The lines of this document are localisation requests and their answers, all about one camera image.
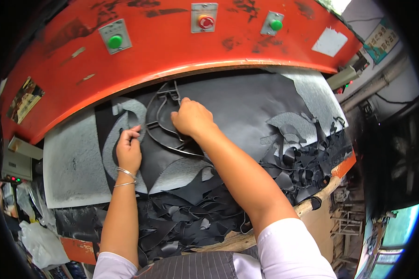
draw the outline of button panel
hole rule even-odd
[[[118,19],[98,29],[110,54],[132,47],[124,19]]]
[[[282,29],[283,19],[283,14],[269,11],[264,24],[262,25],[261,34],[275,36],[276,33]]]
[[[214,32],[217,3],[191,4],[191,33]]]

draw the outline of red emergency stop button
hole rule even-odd
[[[214,26],[214,19],[208,15],[201,15],[197,20],[198,25],[202,29],[209,29]]]

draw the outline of white plastic bag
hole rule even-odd
[[[64,247],[56,235],[39,223],[20,223],[22,243],[33,257],[33,264],[42,269],[49,265],[69,262]]]
[[[29,202],[28,188],[22,183],[17,185],[17,204],[29,216],[29,221],[34,223],[36,221],[36,215]]]

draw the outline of poster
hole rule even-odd
[[[45,95],[43,91],[30,76],[18,90],[16,97],[12,100],[6,116],[17,124],[20,124],[28,112]]]
[[[366,39],[363,47],[371,55],[374,63],[379,64],[398,41],[399,37],[392,29],[391,24],[386,18],[382,18],[371,35]]]

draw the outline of green button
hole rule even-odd
[[[282,22],[280,22],[279,20],[273,20],[272,22],[270,22],[270,27],[273,31],[279,31],[282,28]]]
[[[107,46],[116,49],[121,46],[121,43],[123,43],[123,38],[120,35],[115,35],[108,40]]]

